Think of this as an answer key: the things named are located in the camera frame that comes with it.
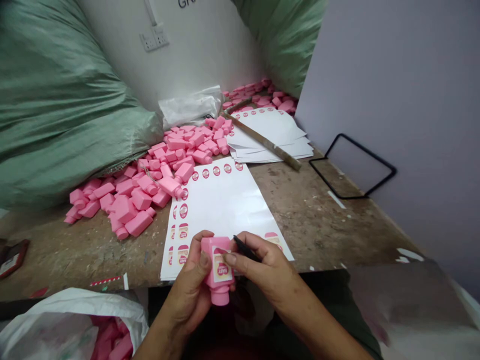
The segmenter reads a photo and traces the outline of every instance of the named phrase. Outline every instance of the electrical outlet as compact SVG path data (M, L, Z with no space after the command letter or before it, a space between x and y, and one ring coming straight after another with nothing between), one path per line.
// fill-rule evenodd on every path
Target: electrical outlet
M153 32L153 36L155 38L155 42L158 48L161 48L161 47L164 47L165 45L170 44L170 41L164 32L163 24L158 24L157 26L153 26L151 30Z
M151 33L148 33L148 32L141 33L140 40L146 52L151 52L160 47L157 44L155 37Z

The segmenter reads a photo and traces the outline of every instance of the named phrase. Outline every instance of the lavender wall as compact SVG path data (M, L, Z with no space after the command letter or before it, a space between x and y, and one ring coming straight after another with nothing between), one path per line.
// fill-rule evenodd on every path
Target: lavender wall
M330 1L296 118L322 151L346 133L397 166L372 198L480 300L480 2ZM382 173L333 161L362 188Z

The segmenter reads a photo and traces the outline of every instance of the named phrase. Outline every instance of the wooden workbench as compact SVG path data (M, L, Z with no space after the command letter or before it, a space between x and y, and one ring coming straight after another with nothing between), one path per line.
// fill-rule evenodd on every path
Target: wooden workbench
M346 209L342 209L327 194L329 188L308 159L301 162L300 172L282 162L248 166L299 272L311 267L320 271L395 264L397 248L419 253L372 200L344 200ZM341 194L357 192L328 161L317 164ZM46 287L45 296L70 287L120 290L122 279L90 284L125 273L131 289L165 285L160 268L170 205L157 212L141 236L124 242L117 241L103 211L74 225L64 223L69 208L65 205L43 214L9 213L0 220L0 238L12 244L31 240L23 266L0 280L0 302L25 299Z

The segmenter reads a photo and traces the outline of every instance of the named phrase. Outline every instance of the person's left hand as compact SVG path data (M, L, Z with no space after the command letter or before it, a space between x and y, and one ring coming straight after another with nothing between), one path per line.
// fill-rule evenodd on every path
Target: person's left hand
M212 268L212 261L202 251L201 241L214 235L211 231L203 230L193 237L186 263L158 314L162 321L169 322L184 336L197 328L212 305L210 290L204 283Z

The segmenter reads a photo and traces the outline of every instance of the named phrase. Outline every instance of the person's right hand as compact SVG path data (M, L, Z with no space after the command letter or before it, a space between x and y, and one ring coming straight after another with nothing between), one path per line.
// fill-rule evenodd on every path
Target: person's right hand
M232 253L223 256L225 262L256 284L277 311L288 310L298 303L302 294L310 293L277 245L246 231L237 236L261 259L261 263L236 253L238 247L233 240L230 243Z

